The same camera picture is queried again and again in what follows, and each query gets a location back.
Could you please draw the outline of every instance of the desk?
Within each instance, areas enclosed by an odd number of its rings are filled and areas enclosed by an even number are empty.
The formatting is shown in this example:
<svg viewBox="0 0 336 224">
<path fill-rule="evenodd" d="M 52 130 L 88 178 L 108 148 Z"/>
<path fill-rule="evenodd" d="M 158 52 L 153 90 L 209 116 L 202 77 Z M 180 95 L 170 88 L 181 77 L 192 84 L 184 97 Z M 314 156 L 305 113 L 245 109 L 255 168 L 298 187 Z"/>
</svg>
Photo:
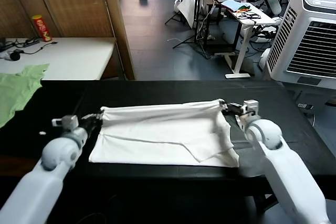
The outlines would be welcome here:
<svg viewBox="0 0 336 224">
<path fill-rule="evenodd" d="M 0 59 L 0 73 L 18 73 L 27 65 L 48 63 L 50 65 L 43 80 L 99 80 L 113 60 L 119 77 L 124 79 L 115 38 L 54 38 L 53 41 L 58 43 L 46 46 L 33 55 L 21 54 L 18 61 Z M 20 49 L 35 52 L 46 43 Z"/>
<path fill-rule="evenodd" d="M 43 147 L 60 130 L 52 128 L 50 120 L 74 111 L 81 116 L 97 111 L 103 105 L 155 105 L 217 98 L 242 103 L 246 99 L 256 99 L 260 103 L 260 116 L 281 127 L 286 142 L 300 155 L 324 195 L 329 199 L 334 196 L 334 156 L 287 91 L 273 81 L 42 81 L 42 86 L 25 109 L 0 129 L 1 155 L 38 160 Z M 226 119 L 231 125 L 234 149 L 240 156 L 240 168 L 89 163 L 88 157 L 98 135 L 96 131 L 87 140 L 83 154 L 65 184 L 73 181 L 76 187 L 85 191 L 157 189 L 187 194 L 191 191 L 200 193 L 202 188 L 202 193 L 218 195 L 271 193 L 252 146 L 235 120 Z M 39 131 L 45 131 L 47 135 L 39 135 Z M 13 171 L 8 166 L 0 167 L 2 176 L 9 172 Z"/>
<path fill-rule="evenodd" d="M 215 1 L 215 5 L 219 5 L 220 3 L 217 0 L 206 0 L 205 3 L 208 6 L 208 13 L 210 12 L 212 6 L 213 6 L 213 1 Z M 227 62 L 227 64 L 229 65 L 231 71 L 233 73 L 230 74 L 226 74 L 225 77 L 227 79 L 236 79 L 236 78 L 249 78 L 250 75 L 247 73 L 239 73 L 240 68 L 242 66 L 244 57 L 245 57 L 245 53 L 251 38 L 251 34 L 252 34 L 252 29 L 255 25 L 273 25 L 275 24 L 275 21 L 273 19 L 271 19 L 269 16 L 267 16 L 265 13 L 263 13 L 262 11 L 260 11 L 257 7 L 255 7 L 253 4 L 249 3 L 250 5 L 250 11 L 252 13 L 258 14 L 260 16 L 260 19 L 239 19 L 239 16 L 241 15 L 241 13 L 234 13 L 231 12 L 229 9 L 228 11 L 237 19 L 237 21 L 239 22 L 238 24 L 238 28 L 236 31 L 236 35 L 235 35 L 235 39 L 234 39 L 234 43 L 232 45 L 229 45 L 230 47 L 232 47 L 232 51 L 236 49 L 237 46 L 237 42 L 239 39 L 239 34 L 240 34 L 240 30 L 242 28 L 242 25 L 245 25 L 246 29 L 246 33 L 243 39 L 243 43 L 242 46 L 240 48 L 239 51 L 239 55 L 237 58 L 237 62 L 235 64 L 235 66 L 233 66 L 232 61 L 230 59 L 230 54 L 226 53 L 216 53 L 215 55 L 224 55 L 225 60 Z M 208 37 L 209 34 L 209 25 L 210 25 L 210 19 L 207 20 L 206 22 L 206 28 L 205 28 L 205 36 L 204 38 Z M 203 42 L 203 47 L 206 48 L 207 46 L 207 41 L 206 39 Z"/>
<path fill-rule="evenodd" d="M 229 55 L 225 55 L 225 60 L 227 64 L 229 65 L 231 71 L 233 73 L 226 74 L 225 77 L 227 79 L 234 79 L 234 78 L 248 78 L 250 77 L 247 73 L 239 73 L 240 68 L 242 67 L 243 60 L 245 57 L 245 53 L 252 35 L 252 29 L 255 25 L 273 25 L 275 24 L 275 21 L 271 19 L 269 16 L 267 16 L 265 13 L 260 11 L 257 7 L 252 5 L 250 3 L 250 10 L 252 13 L 258 14 L 260 16 L 260 19 L 239 19 L 239 16 L 241 16 L 241 13 L 234 13 L 229 10 L 229 12 L 239 21 L 239 27 L 242 28 L 242 25 L 246 25 L 246 33 L 243 39 L 242 46 L 240 47 L 239 55 L 237 58 L 237 62 L 235 66 L 233 67 L 232 61 L 230 59 Z"/>
</svg>

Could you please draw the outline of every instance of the green cloth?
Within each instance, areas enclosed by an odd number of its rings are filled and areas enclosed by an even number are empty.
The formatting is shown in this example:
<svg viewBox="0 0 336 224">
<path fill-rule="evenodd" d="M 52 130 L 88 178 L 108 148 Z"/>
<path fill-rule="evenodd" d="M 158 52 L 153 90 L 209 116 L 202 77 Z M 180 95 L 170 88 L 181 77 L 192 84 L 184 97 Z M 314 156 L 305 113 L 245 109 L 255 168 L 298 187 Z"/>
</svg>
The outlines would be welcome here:
<svg viewBox="0 0 336 224">
<path fill-rule="evenodd" d="M 0 73 L 0 128 L 23 110 L 41 86 L 40 81 L 49 64 L 26 66 L 21 73 Z"/>
</svg>

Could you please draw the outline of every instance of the black tablecloth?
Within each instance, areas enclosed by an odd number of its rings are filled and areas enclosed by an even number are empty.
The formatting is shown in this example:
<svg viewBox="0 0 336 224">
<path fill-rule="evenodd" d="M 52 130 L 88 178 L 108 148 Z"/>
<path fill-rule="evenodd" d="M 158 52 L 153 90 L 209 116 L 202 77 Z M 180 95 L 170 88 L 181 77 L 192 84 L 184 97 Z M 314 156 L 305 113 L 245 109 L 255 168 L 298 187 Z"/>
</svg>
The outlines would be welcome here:
<svg viewBox="0 0 336 224">
<path fill-rule="evenodd" d="M 43 82 L 27 108 L 0 130 L 0 153 L 39 157 L 45 144 L 57 136 L 51 129 L 52 118 L 75 113 L 79 116 L 96 112 L 101 106 L 120 107 L 209 101 L 222 98 L 242 103 L 259 101 L 259 114 L 277 123 L 288 145 L 296 151 L 318 181 L 335 182 L 335 158 L 304 115 L 290 100 L 287 91 L 275 82 L 261 81 L 67 81 Z M 88 157 L 99 130 L 88 139 L 71 178 L 131 181 L 218 182 L 241 190 L 262 190 L 267 181 L 259 157 L 245 140 L 233 118 L 227 117 L 231 141 L 240 156 L 240 168 L 160 166 L 89 163 Z"/>
</svg>

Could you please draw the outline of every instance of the air vent grille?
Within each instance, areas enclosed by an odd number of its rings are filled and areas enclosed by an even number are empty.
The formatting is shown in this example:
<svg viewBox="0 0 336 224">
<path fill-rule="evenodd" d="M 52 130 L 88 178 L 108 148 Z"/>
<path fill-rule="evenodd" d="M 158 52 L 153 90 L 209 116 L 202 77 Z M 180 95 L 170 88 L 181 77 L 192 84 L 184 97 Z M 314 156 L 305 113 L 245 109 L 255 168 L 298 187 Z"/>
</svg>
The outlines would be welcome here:
<svg viewBox="0 0 336 224">
<path fill-rule="evenodd" d="M 269 57 L 267 60 L 270 71 L 273 70 L 275 64 L 277 63 L 277 60 L 281 54 L 283 47 L 285 46 L 285 42 L 290 34 L 296 17 L 297 13 L 291 7 L 288 7 L 287 13 L 282 20 L 281 29 L 278 31 L 277 38 L 274 41 L 272 50 L 269 53 Z"/>
<path fill-rule="evenodd" d="M 287 71 L 336 78 L 336 24 L 311 22 Z"/>
</svg>

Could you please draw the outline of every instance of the portable air cooler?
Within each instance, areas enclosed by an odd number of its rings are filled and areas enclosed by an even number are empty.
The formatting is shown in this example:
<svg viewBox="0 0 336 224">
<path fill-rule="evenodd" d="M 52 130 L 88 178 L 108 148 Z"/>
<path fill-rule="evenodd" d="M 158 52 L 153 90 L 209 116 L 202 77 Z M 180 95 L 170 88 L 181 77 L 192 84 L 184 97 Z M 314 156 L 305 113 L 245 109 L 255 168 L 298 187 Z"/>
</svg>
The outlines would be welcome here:
<svg viewBox="0 0 336 224">
<path fill-rule="evenodd" d="M 336 0 L 290 0 L 265 72 L 273 80 L 300 84 L 297 90 L 311 97 L 328 96 L 336 89 Z"/>
</svg>

